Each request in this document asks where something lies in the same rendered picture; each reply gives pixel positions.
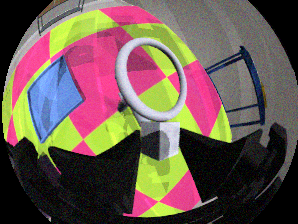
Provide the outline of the blue tray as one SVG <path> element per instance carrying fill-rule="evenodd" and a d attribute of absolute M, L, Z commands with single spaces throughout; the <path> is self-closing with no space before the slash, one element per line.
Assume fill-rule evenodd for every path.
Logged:
<path fill-rule="evenodd" d="M 44 144 L 57 125 L 84 103 L 64 55 L 52 61 L 51 65 L 36 77 L 28 88 L 27 96 L 33 129 L 40 144 Z"/>

